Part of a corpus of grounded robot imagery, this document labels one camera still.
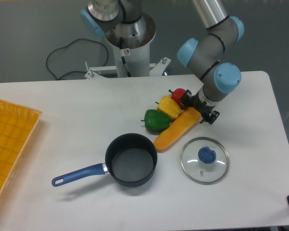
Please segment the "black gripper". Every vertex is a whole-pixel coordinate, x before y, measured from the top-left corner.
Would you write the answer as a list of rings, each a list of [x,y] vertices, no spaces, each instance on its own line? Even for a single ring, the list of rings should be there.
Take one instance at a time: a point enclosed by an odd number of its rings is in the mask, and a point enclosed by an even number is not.
[[[214,111],[214,106],[210,106],[207,101],[202,102],[198,93],[191,96],[190,90],[185,90],[180,93],[179,102],[182,110],[186,110],[188,108],[189,100],[192,107],[201,113],[202,119],[200,124],[206,122],[212,125],[219,117],[220,112]]]

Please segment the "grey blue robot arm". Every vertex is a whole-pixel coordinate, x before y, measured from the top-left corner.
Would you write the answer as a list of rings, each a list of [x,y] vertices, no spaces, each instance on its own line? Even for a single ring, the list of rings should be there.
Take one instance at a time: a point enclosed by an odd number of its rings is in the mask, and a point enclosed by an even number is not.
[[[195,108],[204,122],[212,124],[219,116],[214,109],[216,104],[241,81],[239,68],[220,63],[219,57],[241,39],[245,29],[240,19],[228,15],[219,0],[196,0],[194,4],[207,35],[201,40],[186,41],[177,58],[203,86],[196,95],[184,93],[180,102]],[[156,35],[156,25],[143,12],[141,1],[92,0],[80,16],[94,36],[104,37],[112,46],[118,77],[150,74],[150,43]]]

